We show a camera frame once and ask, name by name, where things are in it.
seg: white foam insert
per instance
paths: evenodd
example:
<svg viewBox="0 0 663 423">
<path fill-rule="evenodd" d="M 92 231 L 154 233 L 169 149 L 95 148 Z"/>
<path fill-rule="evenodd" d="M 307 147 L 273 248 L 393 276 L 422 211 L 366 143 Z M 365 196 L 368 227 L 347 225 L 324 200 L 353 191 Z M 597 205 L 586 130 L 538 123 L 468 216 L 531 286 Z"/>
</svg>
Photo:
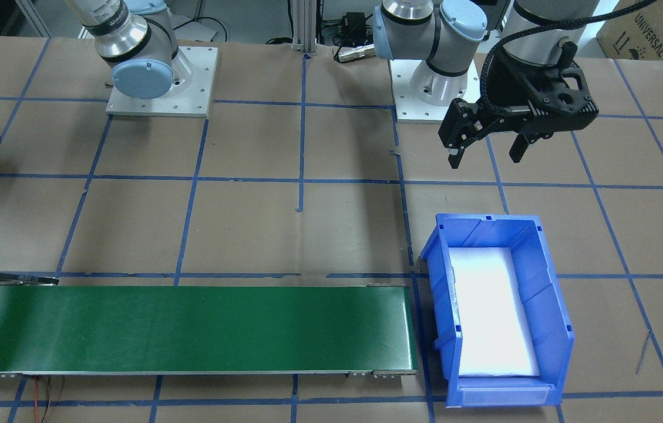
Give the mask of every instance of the white foam insert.
<svg viewBox="0 0 663 423">
<path fill-rule="evenodd" d="M 449 249 L 462 329 L 459 375 L 537 377 L 509 249 Z"/>
</svg>

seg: metal mounting plate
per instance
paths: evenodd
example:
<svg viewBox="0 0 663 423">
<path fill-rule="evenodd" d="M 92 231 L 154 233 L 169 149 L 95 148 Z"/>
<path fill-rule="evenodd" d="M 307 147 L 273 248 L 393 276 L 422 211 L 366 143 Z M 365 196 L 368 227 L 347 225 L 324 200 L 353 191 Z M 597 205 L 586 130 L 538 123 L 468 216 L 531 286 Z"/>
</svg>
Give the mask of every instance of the metal mounting plate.
<svg viewBox="0 0 663 423">
<path fill-rule="evenodd" d="M 420 100 L 412 88 L 409 80 L 415 73 L 422 60 L 391 60 L 391 87 L 396 102 L 396 120 L 403 123 L 441 123 L 448 106 L 439 107 Z M 467 102 L 476 102 L 480 98 L 480 85 L 478 83 L 477 69 L 474 61 L 470 64 L 469 83 L 463 99 Z"/>
<path fill-rule="evenodd" d="M 218 53 L 215 46 L 181 46 L 180 54 L 188 58 L 192 69 L 189 80 L 150 100 L 133 99 L 113 88 L 106 112 L 122 116 L 207 118 Z"/>
</svg>

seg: green conveyor belt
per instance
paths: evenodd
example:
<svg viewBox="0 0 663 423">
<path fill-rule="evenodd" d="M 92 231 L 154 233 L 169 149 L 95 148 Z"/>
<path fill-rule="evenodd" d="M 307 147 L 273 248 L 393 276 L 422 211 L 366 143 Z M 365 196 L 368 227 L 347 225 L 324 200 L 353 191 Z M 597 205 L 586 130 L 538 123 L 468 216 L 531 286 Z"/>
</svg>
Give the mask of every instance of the green conveyor belt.
<svg viewBox="0 0 663 423">
<path fill-rule="evenodd" d="M 0 374 L 416 368 L 406 287 L 0 286 Z"/>
</svg>

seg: blue plastic bin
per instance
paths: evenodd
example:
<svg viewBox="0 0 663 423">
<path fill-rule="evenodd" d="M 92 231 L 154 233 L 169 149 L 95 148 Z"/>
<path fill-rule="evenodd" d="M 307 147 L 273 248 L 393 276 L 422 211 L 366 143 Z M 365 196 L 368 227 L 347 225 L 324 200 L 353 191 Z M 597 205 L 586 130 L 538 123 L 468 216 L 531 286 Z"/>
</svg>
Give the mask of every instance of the blue plastic bin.
<svg viewBox="0 0 663 423">
<path fill-rule="evenodd" d="M 450 247 L 508 247 L 527 316 L 538 377 L 460 377 L 462 330 Z M 564 393 L 574 332 L 537 216 L 437 214 L 422 254 L 428 261 L 447 407 L 558 405 Z"/>
</svg>

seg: blue joint cap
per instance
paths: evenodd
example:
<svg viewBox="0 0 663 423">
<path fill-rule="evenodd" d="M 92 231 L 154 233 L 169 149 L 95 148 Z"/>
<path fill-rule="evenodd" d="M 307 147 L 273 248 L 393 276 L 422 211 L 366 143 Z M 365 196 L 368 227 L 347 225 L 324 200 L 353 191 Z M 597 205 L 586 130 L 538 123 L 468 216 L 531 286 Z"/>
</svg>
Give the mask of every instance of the blue joint cap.
<svg viewBox="0 0 663 423">
<path fill-rule="evenodd" d="M 155 14 L 167 8 L 164 0 L 124 0 L 127 10 L 132 14 L 145 16 Z"/>
<path fill-rule="evenodd" d="M 373 9 L 373 44 L 376 46 L 376 56 L 384 60 L 393 60 L 381 6 Z"/>
<path fill-rule="evenodd" d="M 112 69 L 112 81 L 128 97 L 155 99 L 170 90 L 174 72 L 170 65 L 159 60 L 132 59 Z"/>
<path fill-rule="evenodd" d="M 444 22 L 459 35 L 471 41 L 482 41 L 487 28 L 487 16 L 480 6 L 470 0 L 444 0 L 441 3 Z"/>
</svg>

